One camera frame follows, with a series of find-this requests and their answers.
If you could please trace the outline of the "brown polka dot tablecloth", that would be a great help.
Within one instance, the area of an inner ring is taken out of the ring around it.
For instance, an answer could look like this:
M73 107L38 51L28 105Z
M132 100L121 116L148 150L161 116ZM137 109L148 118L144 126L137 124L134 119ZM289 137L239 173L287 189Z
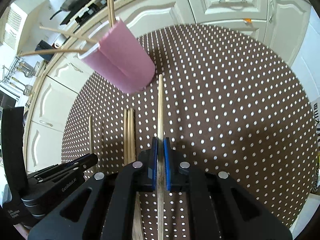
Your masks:
M164 131L207 172L226 171L286 226L311 189L317 135L311 103L273 51L239 32L206 25L161 30L143 46L164 82ZM131 96L136 147L157 132L157 82Z

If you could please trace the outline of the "pink cylindrical utensil holder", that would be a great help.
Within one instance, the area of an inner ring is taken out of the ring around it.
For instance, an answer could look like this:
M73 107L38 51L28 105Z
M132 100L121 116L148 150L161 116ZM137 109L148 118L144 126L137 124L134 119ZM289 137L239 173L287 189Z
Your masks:
M119 20L79 59L123 93L143 90L155 75L155 65L126 24Z

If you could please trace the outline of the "black electric kettle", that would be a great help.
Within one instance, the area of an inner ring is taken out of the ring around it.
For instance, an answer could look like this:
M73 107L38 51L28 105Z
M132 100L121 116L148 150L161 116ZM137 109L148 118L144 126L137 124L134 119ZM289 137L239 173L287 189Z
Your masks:
M52 50L52 49L55 49L54 47L52 47L50 44L48 44L46 41L44 40L41 40L36 48L35 48L35 51L41 51L41 50ZM51 54L38 54L40 57L42 57L45 61L49 62L53 56L54 56L54 53L51 53Z

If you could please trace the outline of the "upper lattice cabinet left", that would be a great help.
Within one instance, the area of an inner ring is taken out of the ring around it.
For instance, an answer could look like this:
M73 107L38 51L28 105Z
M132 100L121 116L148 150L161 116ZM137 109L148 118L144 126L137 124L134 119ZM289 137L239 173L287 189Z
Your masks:
M1 42L15 53L21 51L31 35L39 12L46 2L24 3L15 1L4 15L4 29L1 30Z

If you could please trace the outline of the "base cabinets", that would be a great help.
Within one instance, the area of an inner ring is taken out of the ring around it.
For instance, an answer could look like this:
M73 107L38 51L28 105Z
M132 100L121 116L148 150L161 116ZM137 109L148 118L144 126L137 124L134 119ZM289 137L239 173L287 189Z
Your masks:
M288 64L302 45L310 13L308 0L120 0L116 11L146 48L161 30L210 24L263 42ZM71 38L65 47L85 49L89 44ZM95 153L118 167L126 98L77 53L55 55L38 78L28 108L23 146L27 172L88 153L90 115Z

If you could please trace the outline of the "wall utensil rack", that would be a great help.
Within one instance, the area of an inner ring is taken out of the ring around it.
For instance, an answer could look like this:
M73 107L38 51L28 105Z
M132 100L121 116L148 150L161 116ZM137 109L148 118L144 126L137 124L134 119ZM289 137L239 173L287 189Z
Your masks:
M1 63L1 92L19 98L27 86L32 86L41 72L43 61L30 64L21 57L14 57L11 64Z

